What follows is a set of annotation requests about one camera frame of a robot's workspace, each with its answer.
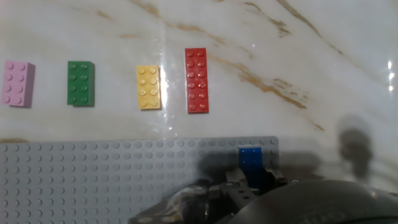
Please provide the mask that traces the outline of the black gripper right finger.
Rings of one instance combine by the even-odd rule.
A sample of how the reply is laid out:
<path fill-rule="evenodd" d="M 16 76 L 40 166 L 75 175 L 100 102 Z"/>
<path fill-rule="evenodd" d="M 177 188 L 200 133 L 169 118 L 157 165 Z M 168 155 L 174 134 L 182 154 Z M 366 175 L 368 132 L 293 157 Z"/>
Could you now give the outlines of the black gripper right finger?
<path fill-rule="evenodd" d="M 264 169 L 264 188 L 276 189 L 287 185 L 287 178 L 283 176 L 279 169 Z"/>

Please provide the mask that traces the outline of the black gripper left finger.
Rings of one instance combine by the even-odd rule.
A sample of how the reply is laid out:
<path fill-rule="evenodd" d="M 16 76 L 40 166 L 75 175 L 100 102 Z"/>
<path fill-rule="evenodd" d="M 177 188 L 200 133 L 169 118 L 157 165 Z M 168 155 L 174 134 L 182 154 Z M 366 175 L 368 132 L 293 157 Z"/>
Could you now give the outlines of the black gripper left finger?
<path fill-rule="evenodd" d="M 226 172 L 226 196 L 236 208 L 244 208 L 257 199 L 257 195 L 248 186 L 247 179 L 240 168 Z"/>

